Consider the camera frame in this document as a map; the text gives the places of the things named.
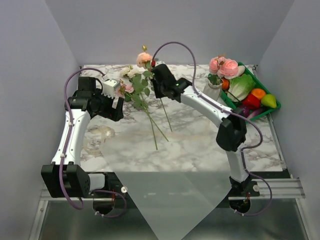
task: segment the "white vase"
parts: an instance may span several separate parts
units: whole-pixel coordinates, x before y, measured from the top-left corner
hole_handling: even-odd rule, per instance
[[[217,101],[222,93],[222,83],[220,83],[219,85],[213,85],[210,81],[208,81],[208,83],[204,86],[202,92],[209,98]]]

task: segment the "white flower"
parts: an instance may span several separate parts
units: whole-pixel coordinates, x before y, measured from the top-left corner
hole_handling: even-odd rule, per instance
[[[132,79],[136,74],[139,74],[140,71],[138,69],[131,69],[128,73],[127,76]]]
[[[131,70],[130,66],[124,67],[124,68],[120,71],[120,76],[123,77],[123,76],[127,75],[128,72],[130,72],[130,70]]]

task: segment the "clear plastic sheet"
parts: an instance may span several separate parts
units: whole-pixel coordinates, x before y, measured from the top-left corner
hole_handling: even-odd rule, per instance
[[[158,150],[147,117],[100,146],[159,240],[181,240],[231,187],[228,159],[216,143],[215,126],[195,115],[172,128],[164,131],[169,142],[154,128]]]

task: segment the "cabbage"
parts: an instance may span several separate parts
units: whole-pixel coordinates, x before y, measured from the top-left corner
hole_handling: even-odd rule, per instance
[[[237,76],[230,80],[230,87],[228,90],[228,98],[232,102],[242,101],[248,94],[255,88],[255,81],[252,79],[251,75],[243,74],[242,76]]]

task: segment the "purple eggplant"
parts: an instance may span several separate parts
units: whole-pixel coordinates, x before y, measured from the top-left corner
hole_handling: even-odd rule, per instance
[[[258,109],[254,110],[249,116],[247,116],[247,119],[253,119],[254,117],[264,113],[267,110],[266,107],[262,106],[259,107]]]
[[[239,109],[242,109],[244,116],[247,118],[250,115],[250,109],[245,105],[238,106]]]

